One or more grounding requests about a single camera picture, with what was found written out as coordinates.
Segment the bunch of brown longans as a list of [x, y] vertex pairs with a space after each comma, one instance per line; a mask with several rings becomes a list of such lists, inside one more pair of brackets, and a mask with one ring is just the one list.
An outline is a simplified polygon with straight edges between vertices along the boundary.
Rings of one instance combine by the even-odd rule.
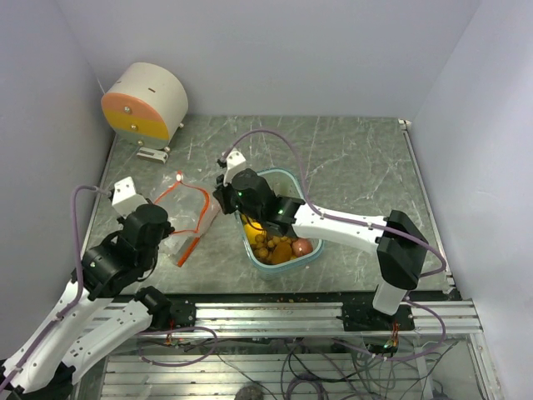
[[268, 236], [266, 235], [264, 242], [258, 242], [256, 245], [250, 245], [254, 257], [259, 260], [261, 263], [272, 264], [271, 255], [272, 251], [279, 242], [292, 243], [293, 240], [288, 237], [277, 237], [277, 236]]

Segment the light blue fruit basket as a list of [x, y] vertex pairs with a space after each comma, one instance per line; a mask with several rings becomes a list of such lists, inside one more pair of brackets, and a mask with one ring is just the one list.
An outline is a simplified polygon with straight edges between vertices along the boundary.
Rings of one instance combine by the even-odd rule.
[[[303, 198], [301, 185], [291, 172], [270, 168], [260, 171], [258, 175], [266, 180], [276, 195]], [[259, 220], [239, 212], [236, 220], [252, 266], [267, 281], [305, 267], [321, 255], [324, 247], [321, 239], [282, 236], [267, 229]]]

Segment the orange-brown fruit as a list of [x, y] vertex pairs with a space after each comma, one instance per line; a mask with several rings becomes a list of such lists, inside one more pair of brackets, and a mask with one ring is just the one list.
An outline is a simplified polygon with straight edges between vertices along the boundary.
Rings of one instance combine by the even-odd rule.
[[288, 242], [279, 242], [271, 255], [271, 263], [273, 265], [286, 263], [291, 260], [292, 257], [292, 247]]

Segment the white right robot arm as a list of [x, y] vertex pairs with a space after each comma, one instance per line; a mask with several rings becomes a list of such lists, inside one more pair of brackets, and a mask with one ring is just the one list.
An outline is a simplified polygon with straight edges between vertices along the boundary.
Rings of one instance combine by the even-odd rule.
[[417, 288], [428, 242], [404, 212], [367, 217], [318, 208], [275, 193], [250, 168], [219, 175], [213, 195], [223, 213], [252, 218], [272, 236], [320, 239], [374, 253], [381, 281], [366, 316], [376, 329], [393, 324], [404, 296]]

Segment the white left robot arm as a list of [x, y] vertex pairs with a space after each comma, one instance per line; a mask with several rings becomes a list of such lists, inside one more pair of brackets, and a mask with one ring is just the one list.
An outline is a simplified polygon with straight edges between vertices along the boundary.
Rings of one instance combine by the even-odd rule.
[[1, 388], [13, 398], [64, 399], [95, 363], [120, 344], [169, 323], [166, 297], [147, 287], [116, 317], [83, 333], [95, 313], [155, 268], [159, 244], [173, 231], [167, 212], [150, 203], [138, 206], [121, 224], [121, 230], [83, 254], [82, 271], [68, 282], [54, 309], [28, 341], [2, 361]]

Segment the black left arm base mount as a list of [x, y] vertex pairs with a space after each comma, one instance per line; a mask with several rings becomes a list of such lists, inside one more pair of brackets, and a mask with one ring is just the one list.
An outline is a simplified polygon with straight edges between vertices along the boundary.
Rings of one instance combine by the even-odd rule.
[[155, 287], [144, 287], [135, 295], [152, 317], [148, 330], [166, 331], [191, 327], [196, 321], [196, 307], [185, 301], [171, 301]]

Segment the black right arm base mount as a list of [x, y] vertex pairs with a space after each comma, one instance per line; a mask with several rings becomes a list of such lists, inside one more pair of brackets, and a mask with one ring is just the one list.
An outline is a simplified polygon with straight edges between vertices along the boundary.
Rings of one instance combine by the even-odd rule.
[[393, 328], [404, 332], [415, 329], [411, 307], [407, 305], [400, 305], [390, 316], [375, 310], [370, 302], [346, 302], [342, 304], [338, 319], [346, 332], [391, 332]]

